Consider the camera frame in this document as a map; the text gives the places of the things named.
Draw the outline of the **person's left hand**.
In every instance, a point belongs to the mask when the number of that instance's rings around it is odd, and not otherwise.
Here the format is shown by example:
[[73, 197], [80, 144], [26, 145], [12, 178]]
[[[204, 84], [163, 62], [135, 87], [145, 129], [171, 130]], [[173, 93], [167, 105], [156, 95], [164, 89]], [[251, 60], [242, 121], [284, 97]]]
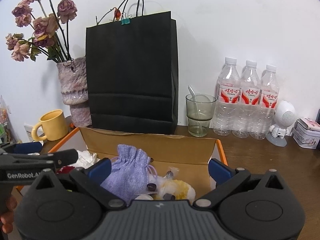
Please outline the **person's left hand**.
[[14, 196], [10, 196], [7, 201], [7, 212], [1, 214], [1, 230], [3, 233], [9, 234], [13, 231], [14, 210], [17, 207], [17, 200]]

